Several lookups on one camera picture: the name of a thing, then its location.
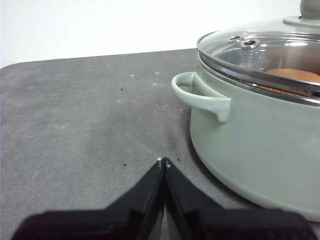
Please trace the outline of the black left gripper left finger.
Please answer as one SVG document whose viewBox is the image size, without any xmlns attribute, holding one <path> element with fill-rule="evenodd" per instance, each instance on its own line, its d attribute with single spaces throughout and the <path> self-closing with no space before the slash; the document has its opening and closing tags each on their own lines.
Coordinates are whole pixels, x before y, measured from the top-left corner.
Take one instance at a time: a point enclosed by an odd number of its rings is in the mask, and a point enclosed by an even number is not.
<svg viewBox="0 0 320 240">
<path fill-rule="evenodd" d="M 95 210 L 55 210 L 30 215 L 14 240 L 158 240 L 164 214 L 165 159 L 109 206 Z"/>
</svg>

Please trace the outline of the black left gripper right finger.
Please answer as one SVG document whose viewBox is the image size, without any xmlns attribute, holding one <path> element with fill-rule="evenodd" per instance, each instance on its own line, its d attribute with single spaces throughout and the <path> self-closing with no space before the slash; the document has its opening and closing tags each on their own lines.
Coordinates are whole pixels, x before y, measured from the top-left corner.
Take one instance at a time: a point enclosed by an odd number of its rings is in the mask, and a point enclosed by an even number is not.
<svg viewBox="0 0 320 240">
<path fill-rule="evenodd" d="M 167 210 L 183 240 L 316 240 L 300 214 L 281 209 L 227 209 L 164 158 Z"/>
</svg>

